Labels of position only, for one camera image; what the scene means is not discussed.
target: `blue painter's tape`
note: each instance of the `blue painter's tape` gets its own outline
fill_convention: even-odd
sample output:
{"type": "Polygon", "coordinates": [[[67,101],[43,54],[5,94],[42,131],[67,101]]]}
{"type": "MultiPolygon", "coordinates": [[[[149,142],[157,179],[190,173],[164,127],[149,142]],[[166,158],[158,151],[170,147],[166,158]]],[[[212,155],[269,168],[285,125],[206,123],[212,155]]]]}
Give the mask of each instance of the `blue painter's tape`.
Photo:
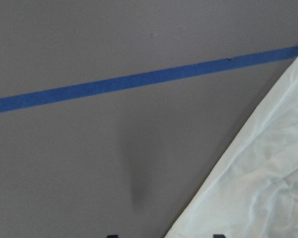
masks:
{"type": "Polygon", "coordinates": [[[298,46],[295,46],[245,56],[238,56],[231,59],[213,60],[147,73],[134,74],[130,76],[111,78],[91,83],[0,98],[0,113],[235,68],[248,67],[279,60],[287,60],[297,56],[298,46]]]}

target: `dark object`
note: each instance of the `dark object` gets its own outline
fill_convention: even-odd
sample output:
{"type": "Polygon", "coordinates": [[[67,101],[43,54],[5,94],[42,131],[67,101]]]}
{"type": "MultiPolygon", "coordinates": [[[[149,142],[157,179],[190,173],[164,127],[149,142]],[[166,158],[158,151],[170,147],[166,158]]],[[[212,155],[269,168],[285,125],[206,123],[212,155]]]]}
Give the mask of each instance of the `dark object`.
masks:
{"type": "Polygon", "coordinates": [[[224,235],[213,235],[213,238],[226,238],[224,235]]]}

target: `white plastic sheet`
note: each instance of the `white plastic sheet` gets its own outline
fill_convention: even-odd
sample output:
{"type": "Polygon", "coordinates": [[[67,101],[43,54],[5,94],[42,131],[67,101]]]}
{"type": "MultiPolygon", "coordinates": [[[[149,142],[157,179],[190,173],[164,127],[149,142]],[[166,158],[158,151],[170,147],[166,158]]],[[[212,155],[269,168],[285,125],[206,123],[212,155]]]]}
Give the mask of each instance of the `white plastic sheet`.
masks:
{"type": "Polygon", "coordinates": [[[298,58],[165,238],[298,238],[298,58]]]}

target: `tape strip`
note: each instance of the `tape strip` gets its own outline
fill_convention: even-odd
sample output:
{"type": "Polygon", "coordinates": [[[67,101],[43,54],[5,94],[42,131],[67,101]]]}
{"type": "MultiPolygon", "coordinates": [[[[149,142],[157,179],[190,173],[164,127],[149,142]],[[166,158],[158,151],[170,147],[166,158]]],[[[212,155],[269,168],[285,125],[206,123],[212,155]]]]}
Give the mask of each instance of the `tape strip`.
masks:
{"type": "Polygon", "coordinates": [[[298,56],[298,46],[0,98],[0,113],[298,56]]]}

